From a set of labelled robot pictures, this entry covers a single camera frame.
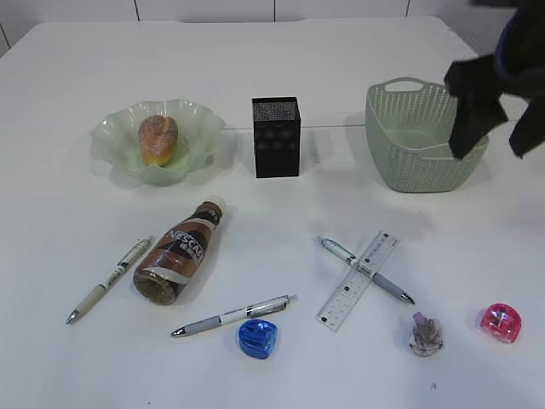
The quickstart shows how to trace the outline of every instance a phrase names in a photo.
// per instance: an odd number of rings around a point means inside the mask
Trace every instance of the bread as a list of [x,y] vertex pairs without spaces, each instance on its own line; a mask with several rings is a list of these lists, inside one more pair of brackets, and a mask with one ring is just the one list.
[[152,115],[138,129],[138,144],[146,165],[166,165],[176,152],[178,125],[171,117]]

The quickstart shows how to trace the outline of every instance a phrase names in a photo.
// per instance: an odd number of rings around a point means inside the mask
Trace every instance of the basket handle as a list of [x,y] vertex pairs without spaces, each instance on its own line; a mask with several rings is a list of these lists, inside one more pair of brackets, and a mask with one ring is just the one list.
[[425,87],[425,86],[429,85],[429,83],[427,83],[426,81],[422,81],[421,79],[418,79],[418,78],[399,77],[399,78],[394,78],[394,79],[391,79],[389,81],[386,81],[385,83],[382,83],[381,87],[386,92],[420,92],[420,90],[421,90],[421,89],[417,89],[417,90],[414,90],[414,91],[388,91],[386,89],[386,87],[388,85],[395,84],[395,83],[415,83],[415,84],[420,84],[422,87]]

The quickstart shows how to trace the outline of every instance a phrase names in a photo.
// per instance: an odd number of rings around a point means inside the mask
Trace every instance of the blue pencil sharpener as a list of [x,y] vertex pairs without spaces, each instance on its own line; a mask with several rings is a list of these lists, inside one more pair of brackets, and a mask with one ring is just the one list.
[[278,328],[265,320],[249,320],[238,329],[238,341],[245,354],[266,360],[274,349]]

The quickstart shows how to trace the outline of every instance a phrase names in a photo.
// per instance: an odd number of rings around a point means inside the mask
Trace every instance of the pencil sharpener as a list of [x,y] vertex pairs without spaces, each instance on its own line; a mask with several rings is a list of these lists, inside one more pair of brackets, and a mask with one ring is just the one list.
[[513,307],[493,304],[486,310],[480,327],[504,343],[514,343],[519,336],[522,319]]
[[265,320],[244,322],[238,329],[238,342],[245,354],[266,360],[274,349],[278,328]]

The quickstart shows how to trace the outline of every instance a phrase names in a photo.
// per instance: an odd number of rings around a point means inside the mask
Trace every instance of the nescafe logo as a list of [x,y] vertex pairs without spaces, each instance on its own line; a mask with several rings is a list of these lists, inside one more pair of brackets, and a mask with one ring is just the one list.
[[208,248],[208,241],[204,234],[198,230],[190,232],[170,230],[166,237],[170,237],[174,241],[159,248],[172,251],[184,258],[193,259],[197,266],[201,263]]

